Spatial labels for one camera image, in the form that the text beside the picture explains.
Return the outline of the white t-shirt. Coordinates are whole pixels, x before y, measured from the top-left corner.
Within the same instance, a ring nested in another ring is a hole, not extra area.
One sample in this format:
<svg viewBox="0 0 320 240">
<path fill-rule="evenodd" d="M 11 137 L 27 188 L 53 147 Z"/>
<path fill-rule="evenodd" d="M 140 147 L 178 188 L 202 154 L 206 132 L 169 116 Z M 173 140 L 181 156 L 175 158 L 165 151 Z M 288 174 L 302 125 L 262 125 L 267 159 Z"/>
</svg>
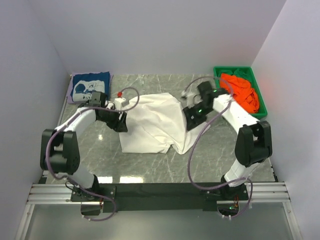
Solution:
<svg viewBox="0 0 320 240">
<path fill-rule="evenodd" d="M 125 123 L 127 132 L 120 132 L 119 140 L 122 152 L 129 154 L 165 154 L 172 147 L 183 155 L 206 125 L 188 131 L 181 103 L 168 92 L 141 95 Z"/>
</svg>

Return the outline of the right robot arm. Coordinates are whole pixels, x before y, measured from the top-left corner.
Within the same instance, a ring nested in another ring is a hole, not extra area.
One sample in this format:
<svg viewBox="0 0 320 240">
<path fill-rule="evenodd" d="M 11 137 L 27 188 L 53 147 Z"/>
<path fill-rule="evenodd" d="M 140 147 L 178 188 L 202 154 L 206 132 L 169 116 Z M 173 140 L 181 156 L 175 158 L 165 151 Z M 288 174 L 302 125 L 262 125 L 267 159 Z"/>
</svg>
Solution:
<svg viewBox="0 0 320 240">
<path fill-rule="evenodd" d="M 224 88 L 213 88 L 209 81 L 197 86 L 200 100 L 196 96 L 183 91 L 181 97 L 187 101 L 183 109 L 186 119 L 186 130 L 191 131 L 203 124 L 196 141 L 212 123 L 207 115 L 216 111 L 216 118 L 223 117 L 235 130 L 237 139 L 235 143 L 235 161 L 222 176 L 221 183 L 216 186 L 205 187 L 195 183 L 189 177 L 190 183 L 202 191 L 236 188 L 250 178 L 252 171 L 273 153 L 271 125 L 261 121 L 248 113 L 233 98 L 233 92 Z"/>
</svg>

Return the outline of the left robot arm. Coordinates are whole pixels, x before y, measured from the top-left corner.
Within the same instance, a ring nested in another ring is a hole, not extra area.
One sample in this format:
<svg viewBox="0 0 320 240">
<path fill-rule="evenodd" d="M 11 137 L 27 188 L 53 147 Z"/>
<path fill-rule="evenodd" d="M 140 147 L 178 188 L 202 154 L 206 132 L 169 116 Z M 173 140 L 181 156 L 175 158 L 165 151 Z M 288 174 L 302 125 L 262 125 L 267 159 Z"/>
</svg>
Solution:
<svg viewBox="0 0 320 240">
<path fill-rule="evenodd" d="M 80 166 L 78 138 L 96 121 L 103 122 L 117 133 L 126 133 L 129 101 L 119 92 L 113 102 L 105 93 L 95 92 L 89 100 L 81 103 L 76 112 L 55 129 L 46 129 L 41 136 L 40 167 L 50 171 L 54 178 L 69 180 L 77 194 L 101 195 L 102 190 L 96 175 Z"/>
</svg>

